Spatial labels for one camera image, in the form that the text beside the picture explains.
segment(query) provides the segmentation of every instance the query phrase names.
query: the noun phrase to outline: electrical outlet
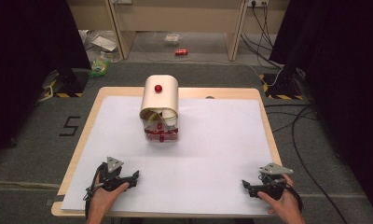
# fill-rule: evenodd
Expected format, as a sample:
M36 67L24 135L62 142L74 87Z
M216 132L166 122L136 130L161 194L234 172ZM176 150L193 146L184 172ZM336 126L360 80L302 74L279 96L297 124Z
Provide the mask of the electrical outlet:
M264 3L266 3L266 6L267 6L269 3L269 0L248 0L248 7L253 6L253 1L256 2L256 7L263 7Z

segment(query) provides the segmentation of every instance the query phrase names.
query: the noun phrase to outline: red ball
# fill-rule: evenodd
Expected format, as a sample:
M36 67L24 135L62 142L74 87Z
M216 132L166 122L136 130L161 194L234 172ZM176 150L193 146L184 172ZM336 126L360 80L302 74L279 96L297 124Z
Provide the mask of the red ball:
M161 92L161 91L162 91L162 87L160 85L156 85L155 92Z

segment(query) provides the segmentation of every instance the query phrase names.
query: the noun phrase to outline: black controller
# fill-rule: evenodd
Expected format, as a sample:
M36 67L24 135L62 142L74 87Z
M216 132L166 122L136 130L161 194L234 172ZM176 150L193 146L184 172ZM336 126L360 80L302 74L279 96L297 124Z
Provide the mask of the black controller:
M84 197L85 203L85 217L88 218L88 212L90 209L90 200L93 197L94 191L102 188L107 191L113 191L117 189L123 183L129 183L128 189L137 186L137 179L140 175L139 171L134 172L132 176L120 177L120 171L122 170L123 162L112 157L107 157L107 162L103 162L96 170L93 181L86 189L87 194Z
M267 166L261 167L259 172L261 173L259 179L262 181L263 185L251 185L247 181L242 180L242 185L248 190L250 197L259 198L258 192L262 191L267 193L271 198L279 200L283 196L283 191L287 189L297 199L299 210L302 212L302 199L299 194L286 183L283 177L283 175L292 174L294 172L293 170L275 163L269 163Z
M258 192L262 191L267 193L275 200L279 200L283 195L283 190L286 187L285 180L281 175L262 176L263 185L250 185L247 181L243 180L242 185L248 190L250 197L259 198Z
M121 170L122 165L119 165L118 168L112 170L112 172L110 173L108 163L103 162L99 175L99 181L100 183L103 183L102 188L107 191L113 191L114 189L117 189L117 187L124 183L129 183L128 189L136 187L137 179L140 175L139 171L136 171L132 176L121 178L119 176Z

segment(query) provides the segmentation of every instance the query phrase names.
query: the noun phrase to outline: red can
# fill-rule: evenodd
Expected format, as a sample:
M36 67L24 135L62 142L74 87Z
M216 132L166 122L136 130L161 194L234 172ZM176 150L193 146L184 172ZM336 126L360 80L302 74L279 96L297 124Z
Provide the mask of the red can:
M177 49L175 51L175 56L178 56L178 55L187 55L187 49Z

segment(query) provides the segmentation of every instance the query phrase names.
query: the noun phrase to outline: black curtain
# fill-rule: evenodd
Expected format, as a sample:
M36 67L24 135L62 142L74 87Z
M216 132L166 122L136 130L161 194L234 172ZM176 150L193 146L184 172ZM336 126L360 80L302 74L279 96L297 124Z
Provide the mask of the black curtain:
M0 147L15 137L59 68L87 68L73 15L65 0L0 0Z
M338 154L373 205L373 0L330 1L320 13L314 6L325 1L311 3L301 7L307 3L290 1L271 58L304 69L313 103ZM308 20L314 12L323 19L319 26ZM303 28L314 35L300 38ZM300 45L305 50L293 54Z

